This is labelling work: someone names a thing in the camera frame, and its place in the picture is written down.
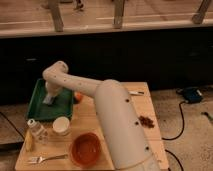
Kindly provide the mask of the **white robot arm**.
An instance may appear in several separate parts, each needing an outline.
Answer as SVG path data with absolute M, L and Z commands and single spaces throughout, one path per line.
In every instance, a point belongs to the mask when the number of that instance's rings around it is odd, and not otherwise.
M 117 171 L 161 171 L 138 119 L 129 91 L 118 81 L 104 81 L 68 74 L 68 66 L 57 61 L 46 68 L 49 103 L 64 87 L 91 97 L 112 162 Z

